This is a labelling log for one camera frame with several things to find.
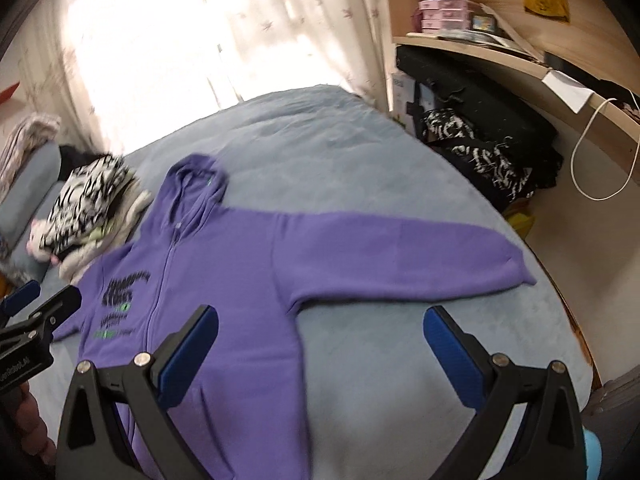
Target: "blue gripper pad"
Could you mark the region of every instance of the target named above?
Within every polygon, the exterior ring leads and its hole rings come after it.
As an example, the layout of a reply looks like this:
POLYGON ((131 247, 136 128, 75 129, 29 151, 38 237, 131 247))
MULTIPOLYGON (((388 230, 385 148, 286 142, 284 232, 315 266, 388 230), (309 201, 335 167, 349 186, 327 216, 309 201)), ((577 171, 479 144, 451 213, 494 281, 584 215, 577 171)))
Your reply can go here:
POLYGON ((458 329, 459 335, 447 325, 436 308, 427 310, 422 323, 424 338, 462 404, 478 411, 485 402, 484 375, 463 346, 461 339, 465 334, 450 317, 449 320, 458 329))
POLYGON ((182 402, 204 358, 218 336, 218 313, 206 307, 158 375, 158 405, 168 410, 182 402))
POLYGON ((37 300, 39 295, 40 284, 35 280, 31 280, 17 289, 13 294, 6 296, 0 303, 0 308, 7 316, 15 316, 30 304, 31 301, 37 300))

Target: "purple hoodie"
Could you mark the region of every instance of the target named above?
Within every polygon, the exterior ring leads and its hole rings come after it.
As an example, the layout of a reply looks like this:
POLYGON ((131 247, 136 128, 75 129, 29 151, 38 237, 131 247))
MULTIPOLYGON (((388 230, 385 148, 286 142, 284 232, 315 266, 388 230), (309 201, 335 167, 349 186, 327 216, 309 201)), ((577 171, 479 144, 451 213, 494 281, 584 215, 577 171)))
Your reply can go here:
MULTIPOLYGON (((307 300, 438 301, 535 283, 522 252, 477 226, 358 213, 284 214, 221 204, 227 176, 205 155, 172 167, 140 239, 97 260, 81 331, 98 367, 153 352, 201 304, 220 334, 169 414, 215 480, 309 477, 305 385, 295 317, 307 300)), ((161 478, 129 413, 144 471, 161 478)))

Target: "curtain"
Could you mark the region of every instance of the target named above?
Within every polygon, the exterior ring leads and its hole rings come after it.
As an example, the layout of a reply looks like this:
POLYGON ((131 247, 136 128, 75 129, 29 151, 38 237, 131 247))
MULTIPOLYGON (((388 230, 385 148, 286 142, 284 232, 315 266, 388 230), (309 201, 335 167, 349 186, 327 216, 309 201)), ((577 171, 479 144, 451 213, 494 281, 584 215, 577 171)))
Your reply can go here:
POLYGON ((388 111, 386 0, 42 0, 18 36, 30 102, 93 149, 315 84, 388 111))

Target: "mattress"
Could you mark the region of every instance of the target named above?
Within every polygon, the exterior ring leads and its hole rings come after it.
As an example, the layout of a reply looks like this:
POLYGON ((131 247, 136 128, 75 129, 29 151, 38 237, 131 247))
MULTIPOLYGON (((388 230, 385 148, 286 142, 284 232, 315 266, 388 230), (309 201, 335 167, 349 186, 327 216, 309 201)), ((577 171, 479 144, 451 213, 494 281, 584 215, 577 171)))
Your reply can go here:
MULTIPOLYGON (((216 154, 230 174, 224 203, 258 210, 355 210, 494 229, 522 247, 538 279, 444 303, 492 352, 521 365, 564 361, 580 407, 592 371, 562 303, 516 233, 443 158, 339 88, 268 94, 196 121, 127 157, 156 192, 189 153, 216 154)), ((50 270, 42 298, 61 284, 50 270)), ((427 479, 473 416, 422 336, 427 303, 313 303, 298 315, 305 355, 314 480, 427 479)), ((55 362, 32 381, 57 434, 78 338, 54 344, 55 362)), ((504 461, 523 411, 516 407, 483 477, 504 461)))

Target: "human hand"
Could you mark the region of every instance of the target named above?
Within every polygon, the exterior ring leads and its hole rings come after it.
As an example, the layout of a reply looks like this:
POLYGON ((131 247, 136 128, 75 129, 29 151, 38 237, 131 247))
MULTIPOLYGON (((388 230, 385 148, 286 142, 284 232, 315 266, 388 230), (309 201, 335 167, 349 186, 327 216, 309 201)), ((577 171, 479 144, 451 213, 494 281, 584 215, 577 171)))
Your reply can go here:
POLYGON ((30 455, 38 455, 46 465, 56 463, 56 445, 47 436, 47 425, 40 417, 38 402, 29 392, 29 383, 20 385, 22 402, 14 415, 20 432, 22 449, 30 455))

